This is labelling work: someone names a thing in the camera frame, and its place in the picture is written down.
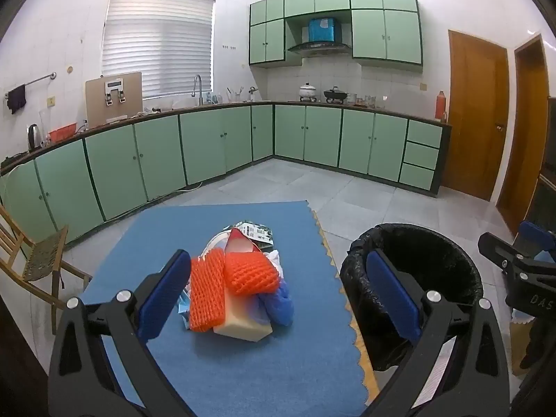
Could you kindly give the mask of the green lower kitchen cabinets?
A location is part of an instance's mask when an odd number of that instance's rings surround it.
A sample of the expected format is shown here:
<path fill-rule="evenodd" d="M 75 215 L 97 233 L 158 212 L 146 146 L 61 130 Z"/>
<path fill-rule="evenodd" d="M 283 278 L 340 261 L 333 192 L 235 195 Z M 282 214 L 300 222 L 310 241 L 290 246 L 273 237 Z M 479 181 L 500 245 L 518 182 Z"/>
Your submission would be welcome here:
<path fill-rule="evenodd" d="M 387 111 L 270 102 L 134 118 L 26 154 L 1 202 L 35 240 L 70 240 L 151 202 L 271 157 L 434 196 L 450 126 Z"/>

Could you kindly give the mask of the red thermos flask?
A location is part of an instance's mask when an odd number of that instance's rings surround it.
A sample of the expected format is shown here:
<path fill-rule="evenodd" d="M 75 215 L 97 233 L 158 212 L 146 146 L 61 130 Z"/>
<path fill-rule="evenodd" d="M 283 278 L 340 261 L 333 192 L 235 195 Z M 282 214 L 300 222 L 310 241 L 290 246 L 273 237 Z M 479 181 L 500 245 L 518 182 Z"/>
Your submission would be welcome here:
<path fill-rule="evenodd" d="M 434 118 L 444 122 L 447 117 L 447 97 L 442 90 L 437 94 L 435 99 L 435 112 Z"/>

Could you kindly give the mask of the red paper cup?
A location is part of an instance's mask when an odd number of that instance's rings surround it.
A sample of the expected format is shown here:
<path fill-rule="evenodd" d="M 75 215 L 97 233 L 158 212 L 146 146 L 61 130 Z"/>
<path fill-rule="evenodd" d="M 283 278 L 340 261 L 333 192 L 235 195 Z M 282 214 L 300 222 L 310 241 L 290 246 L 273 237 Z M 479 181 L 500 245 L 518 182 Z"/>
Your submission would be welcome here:
<path fill-rule="evenodd" d="M 250 226 L 233 227 L 226 242 L 225 253 L 260 252 L 260 247 L 254 241 L 255 231 Z"/>

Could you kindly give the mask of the black bin with liner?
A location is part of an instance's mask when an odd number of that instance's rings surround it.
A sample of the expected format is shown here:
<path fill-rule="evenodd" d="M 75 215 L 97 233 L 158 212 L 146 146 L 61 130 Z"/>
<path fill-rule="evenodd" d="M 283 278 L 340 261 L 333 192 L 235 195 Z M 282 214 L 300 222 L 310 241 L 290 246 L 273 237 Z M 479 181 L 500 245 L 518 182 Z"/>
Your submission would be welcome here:
<path fill-rule="evenodd" d="M 482 278 L 473 260 L 455 242 L 436 231 L 413 224 L 382 223 L 352 242 L 340 278 L 376 371 L 400 364 L 411 343 L 398 334 L 383 303 L 372 291 L 367 257 L 383 251 L 397 270 L 408 273 L 425 290 L 447 300 L 471 305 L 483 295 Z"/>

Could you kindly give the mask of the steel electric kettle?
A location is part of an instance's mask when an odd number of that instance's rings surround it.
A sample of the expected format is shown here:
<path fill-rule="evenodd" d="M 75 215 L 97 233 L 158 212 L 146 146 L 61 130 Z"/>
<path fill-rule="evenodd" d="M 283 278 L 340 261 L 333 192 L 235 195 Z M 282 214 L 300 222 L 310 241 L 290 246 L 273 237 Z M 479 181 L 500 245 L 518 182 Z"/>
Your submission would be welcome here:
<path fill-rule="evenodd" d="M 28 151 L 34 152 L 42 147 L 42 135 L 39 125 L 33 123 L 27 128 Z"/>

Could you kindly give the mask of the green white carton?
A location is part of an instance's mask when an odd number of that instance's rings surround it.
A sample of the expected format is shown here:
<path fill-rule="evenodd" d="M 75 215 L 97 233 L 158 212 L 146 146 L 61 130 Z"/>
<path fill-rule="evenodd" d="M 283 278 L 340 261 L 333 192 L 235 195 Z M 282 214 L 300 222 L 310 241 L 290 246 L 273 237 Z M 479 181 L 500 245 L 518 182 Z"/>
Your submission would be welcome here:
<path fill-rule="evenodd" d="M 241 221 L 234 225 L 235 228 L 241 231 L 243 235 L 252 240 L 254 243 L 273 245 L 272 230 L 261 224 L 251 221 Z"/>

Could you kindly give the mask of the orange foam net ball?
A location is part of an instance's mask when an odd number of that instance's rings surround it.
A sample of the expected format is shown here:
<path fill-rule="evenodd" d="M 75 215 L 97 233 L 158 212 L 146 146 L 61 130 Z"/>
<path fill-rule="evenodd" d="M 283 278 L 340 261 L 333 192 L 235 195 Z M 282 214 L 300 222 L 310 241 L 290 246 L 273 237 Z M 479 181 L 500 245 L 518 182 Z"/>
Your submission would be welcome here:
<path fill-rule="evenodd" d="M 226 253 L 223 273 L 226 287 L 236 296 L 272 294 L 280 284 L 278 271 L 258 251 Z"/>

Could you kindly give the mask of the light blue paper cup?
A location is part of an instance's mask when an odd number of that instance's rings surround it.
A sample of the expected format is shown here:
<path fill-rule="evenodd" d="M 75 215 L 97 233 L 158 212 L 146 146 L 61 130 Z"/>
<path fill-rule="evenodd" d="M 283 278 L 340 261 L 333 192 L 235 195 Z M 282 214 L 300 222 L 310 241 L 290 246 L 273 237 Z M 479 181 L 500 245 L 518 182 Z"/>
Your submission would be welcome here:
<path fill-rule="evenodd" d="M 205 258 L 205 256 L 213 250 L 225 251 L 227 242 L 230 236 L 230 230 L 220 231 L 214 235 L 206 244 L 202 253 L 199 255 L 200 258 Z"/>

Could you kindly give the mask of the brown cardboard box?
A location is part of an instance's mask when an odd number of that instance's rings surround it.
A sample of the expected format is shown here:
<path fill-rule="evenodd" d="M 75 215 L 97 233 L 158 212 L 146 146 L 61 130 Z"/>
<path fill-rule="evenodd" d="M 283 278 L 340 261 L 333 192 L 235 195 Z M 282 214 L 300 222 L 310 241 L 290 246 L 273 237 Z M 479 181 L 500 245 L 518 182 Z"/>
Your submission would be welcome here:
<path fill-rule="evenodd" d="M 86 116 L 90 128 L 143 110 L 141 73 L 101 76 L 85 83 Z"/>

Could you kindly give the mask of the orange foam net sleeve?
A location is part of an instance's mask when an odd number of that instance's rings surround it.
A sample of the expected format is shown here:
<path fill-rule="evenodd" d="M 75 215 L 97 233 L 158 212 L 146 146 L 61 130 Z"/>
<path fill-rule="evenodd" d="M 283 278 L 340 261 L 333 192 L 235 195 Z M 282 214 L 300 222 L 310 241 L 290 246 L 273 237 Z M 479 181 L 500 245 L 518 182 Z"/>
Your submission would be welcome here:
<path fill-rule="evenodd" d="M 224 251 L 217 247 L 191 261 L 189 327 L 208 332 L 225 320 Z"/>

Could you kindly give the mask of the blue plastic glove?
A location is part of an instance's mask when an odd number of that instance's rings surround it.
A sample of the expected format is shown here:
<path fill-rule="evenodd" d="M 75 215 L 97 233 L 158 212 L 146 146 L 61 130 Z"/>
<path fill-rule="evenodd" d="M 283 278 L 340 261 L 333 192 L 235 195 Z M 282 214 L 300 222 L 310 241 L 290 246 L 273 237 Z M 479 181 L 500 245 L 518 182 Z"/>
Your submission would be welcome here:
<path fill-rule="evenodd" d="M 293 323 L 294 304 L 284 279 L 279 280 L 274 292 L 259 294 L 257 297 L 271 322 L 283 327 Z"/>

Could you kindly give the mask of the blue foam mat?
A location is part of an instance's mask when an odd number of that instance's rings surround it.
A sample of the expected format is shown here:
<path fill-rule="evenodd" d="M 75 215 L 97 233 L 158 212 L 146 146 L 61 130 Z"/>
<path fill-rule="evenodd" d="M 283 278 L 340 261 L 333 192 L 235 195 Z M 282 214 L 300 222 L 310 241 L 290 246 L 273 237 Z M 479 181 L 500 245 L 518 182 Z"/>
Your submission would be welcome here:
<path fill-rule="evenodd" d="M 141 332 L 197 416 L 357 416 L 368 402 L 352 312 L 306 202 L 169 206 L 142 212 L 83 293 L 121 297 L 172 255 L 190 267 Z"/>

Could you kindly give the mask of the black wok pan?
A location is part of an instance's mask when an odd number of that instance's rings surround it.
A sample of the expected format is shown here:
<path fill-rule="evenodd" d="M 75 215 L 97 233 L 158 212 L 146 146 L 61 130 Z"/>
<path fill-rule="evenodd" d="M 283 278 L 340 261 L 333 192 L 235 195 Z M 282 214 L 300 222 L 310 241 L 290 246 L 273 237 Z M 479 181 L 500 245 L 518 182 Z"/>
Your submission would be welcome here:
<path fill-rule="evenodd" d="M 325 97 L 325 101 L 327 104 L 334 104 L 334 105 L 342 105 L 348 97 L 348 93 L 339 90 L 337 87 L 324 90 L 323 95 Z"/>

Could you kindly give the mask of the yellow sponge block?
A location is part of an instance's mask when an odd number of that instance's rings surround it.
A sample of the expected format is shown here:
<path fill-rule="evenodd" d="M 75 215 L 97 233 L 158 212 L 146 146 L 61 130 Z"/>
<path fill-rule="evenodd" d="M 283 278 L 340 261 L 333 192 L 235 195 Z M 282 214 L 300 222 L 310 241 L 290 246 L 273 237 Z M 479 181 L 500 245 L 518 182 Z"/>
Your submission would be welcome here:
<path fill-rule="evenodd" d="M 218 335 L 259 342 L 272 334 L 272 325 L 257 295 L 236 296 L 224 289 L 225 318 L 213 328 Z"/>

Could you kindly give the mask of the range hood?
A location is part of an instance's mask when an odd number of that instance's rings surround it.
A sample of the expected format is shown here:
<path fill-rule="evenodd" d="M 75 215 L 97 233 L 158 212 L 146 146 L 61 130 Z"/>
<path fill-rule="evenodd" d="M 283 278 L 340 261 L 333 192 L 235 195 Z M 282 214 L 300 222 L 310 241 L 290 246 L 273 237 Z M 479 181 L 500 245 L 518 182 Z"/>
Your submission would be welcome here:
<path fill-rule="evenodd" d="M 300 57 L 321 57 L 332 55 L 352 56 L 352 48 L 342 42 L 307 41 L 288 49 L 290 53 Z"/>

